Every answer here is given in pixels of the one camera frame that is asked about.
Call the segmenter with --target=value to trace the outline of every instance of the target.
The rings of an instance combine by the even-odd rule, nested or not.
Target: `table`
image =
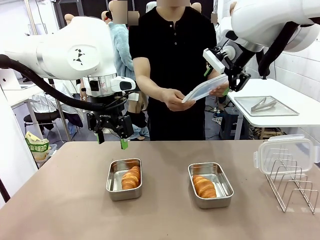
[[[18,107],[22,104],[26,104],[32,119],[32,123],[37,132],[37,137],[39,137],[40,139],[44,139],[38,121],[36,119],[35,112],[32,109],[31,101],[29,100],[33,95],[39,94],[43,92],[43,90],[35,85],[22,90],[4,90],[3,92],[9,105],[12,108]]]
[[[320,211],[303,212],[297,195],[295,212],[283,213],[253,167],[261,143],[146,141],[121,150],[119,142],[68,142],[0,210],[0,240],[317,239]],[[110,163],[127,158],[142,161],[142,196],[112,202]],[[221,164],[234,189],[229,207],[195,205],[188,165],[203,162]],[[308,175],[320,189],[320,170]]]
[[[240,139],[243,118],[254,127],[315,127],[320,126],[320,102],[273,79],[250,79],[239,92],[230,92],[230,100],[239,109],[235,140]],[[236,97],[272,96],[299,113],[298,116],[250,116]]]

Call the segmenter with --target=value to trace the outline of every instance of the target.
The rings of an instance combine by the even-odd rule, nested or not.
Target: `white plastic lid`
[[[316,148],[303,134],[271,137],[254,153],[255,167],[268,175],[302,174],[315,160]]]
[[[197,101],[199,99],[205,98],[206,96],[209,96],[211,90],[216,89],[227,81],[228,76],[226,76],[225,74],[205,81],[196,86],[187,96],[185,96],[185,98],[182,100],[182,103],[185,103],[186,101]]]

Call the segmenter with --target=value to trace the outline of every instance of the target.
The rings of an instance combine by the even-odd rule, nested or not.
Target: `brown table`
[[[0,240],[314,240],[320,212],[302,196],[283,213],[266,177],[253,166],[261,141],[66,143],[0,210]],[[113,160],[140,158],[143,193],[112,202]],[[217,162],[233,189],[227,208],[195,205],[188,165]],[[308,173],[320,190],[320,171]]]

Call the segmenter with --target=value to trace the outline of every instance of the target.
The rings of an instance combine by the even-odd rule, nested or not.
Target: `black polo shirt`
[[[129,46],[132,59],[144,57],[150,62],[150,78],[162,88],[177,89],[187,95],[206,81],[206,60],[203,52],[217,45],[216,32],[211,21],[191,7],[186,7],[181,19],[163,19],[153,8],[139,19],[138,26],[129,28]],[[149,99],[148,114],[176,123],[182,119],[198,124],[204,122],[205,100],[187,111],[172,112],[166,104]]]

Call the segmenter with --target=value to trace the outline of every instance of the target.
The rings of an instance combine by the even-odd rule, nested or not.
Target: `silver tongs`
[[[272,108],[274,107],[276,104],[277,104],[277,100],[273,100],[269,103],[266,104],[266,100],[267,98],[264,97],[258,104],[254,105],[252,108],[251,108],[251,112],[257,112],[259,110],[266,110],[266,108]]]

